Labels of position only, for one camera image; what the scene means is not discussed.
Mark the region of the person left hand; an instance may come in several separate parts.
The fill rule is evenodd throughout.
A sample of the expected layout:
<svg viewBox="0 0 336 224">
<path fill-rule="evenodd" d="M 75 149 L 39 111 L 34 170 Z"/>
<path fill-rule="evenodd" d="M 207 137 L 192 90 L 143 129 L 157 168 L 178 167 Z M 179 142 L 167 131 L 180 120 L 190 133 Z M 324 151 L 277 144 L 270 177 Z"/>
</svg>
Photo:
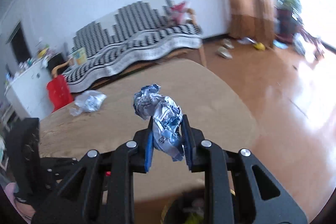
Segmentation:
<svg viewBox="0 0 336 224">
<path fill-rule="evenodd" d="M 22 202 L 14 196 L 14 191 L 17 189 L 17 184 L 11 182 L 5 186 L 5 194 L 9 198 L 11 204 L 14 206 L 19 215 L 24 219 L 26 223 L 31 223 L 31 219 L 35 214 L 35 209 L 29 205 Z"/>
</svg>

